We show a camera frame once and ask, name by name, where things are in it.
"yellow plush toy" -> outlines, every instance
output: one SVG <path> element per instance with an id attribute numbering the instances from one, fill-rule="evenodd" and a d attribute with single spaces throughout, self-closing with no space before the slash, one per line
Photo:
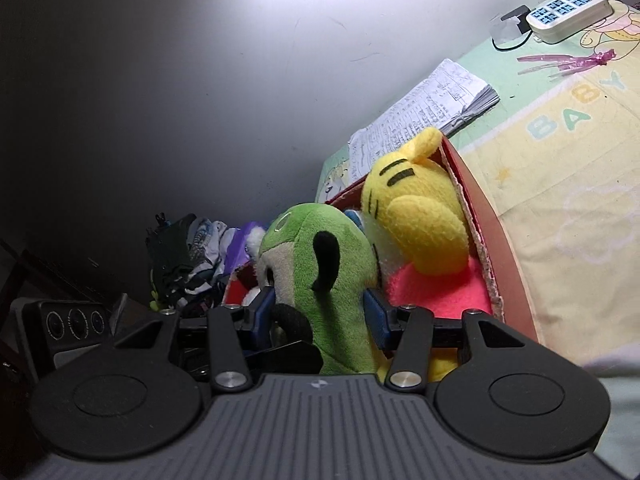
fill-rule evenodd
<path id="1" fill-rule="evenodd" d="M 469 247 L 465 217 L 449 175 L 429 159 L 442 133 L 426 128 L 380 157 L 362 190 L 362 213 L 391 235 L 418 272 L 460 272 Z"/>

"power strip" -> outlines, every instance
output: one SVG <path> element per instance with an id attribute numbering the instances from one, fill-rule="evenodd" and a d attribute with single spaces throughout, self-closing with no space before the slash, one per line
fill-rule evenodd
<path id="1" fill-rule="evenodd" d="M 540 40 L 553 44 L 612 13 L 608 0 L 549 0 L 530 12 L 527 23 Z"/>

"blue clamp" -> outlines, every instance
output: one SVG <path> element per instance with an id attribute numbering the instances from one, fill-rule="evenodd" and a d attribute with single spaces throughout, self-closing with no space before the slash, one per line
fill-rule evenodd
<path id="1" fill-rule="evenodd" d="M 266 350 L 271 347 L 271 307 L 276 303 L 276 291 L 265 286 L 251 304 L 244 308 L 238 337 L 242 348 Z"/>
<path id="2" fill-rule="evenodd" d="M 364 319 L 376 346 L 383 351 L 396 350 L 402 337 L 397 307 L 392 306 L 376 288 L 364 291 L 362 304 Z"/>

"power cord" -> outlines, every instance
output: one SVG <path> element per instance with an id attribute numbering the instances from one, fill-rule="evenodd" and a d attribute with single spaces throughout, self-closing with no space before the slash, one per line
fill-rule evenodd
<path id="1" fill-rule="evenodd" d="M 533 30 L 530 30 L 529 33 L 527 34 L 527 37 L 521 43 L 515 46 L 509 46 L 507 48 L 500 48 L 499 46 L 497 46 L 495 44 L 494 38 L 491 38 L 491 43 L 494 46 L 494 49 L 497 50 L 498 52 L 508 52 L 510 50 L 516 50 L 517 48 L 520 48 L 521 46 L 523 46 L 525 43 L 527 43 L 527 41 L 529 41 L 529 38 L 531 37 L 532 34 L 533 34 Z"/>

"stuffed animal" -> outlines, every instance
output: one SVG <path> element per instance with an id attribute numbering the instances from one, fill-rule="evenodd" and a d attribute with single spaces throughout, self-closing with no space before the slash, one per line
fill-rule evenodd
<path id="1" fill-rule="evenodd" d="M 294 306 L 311 323 L 323 374 L 375 373 L 385 361 L 369 336 L 362 293 L 377 284 L 377 265 L 365 235 L 340 210 L 293 206 L 269 227 L 256 274 L 273 285 L 277 303 Z"/>
<path id="2" fill-rule="evenodd" d="M 422 274 L 460 272 L 468 261 L 465 216 L 447 172 L 429 159 L 442 133 L 426 128 L 380 157 L 362 190 L 362 212 L 389 233 Z"/>

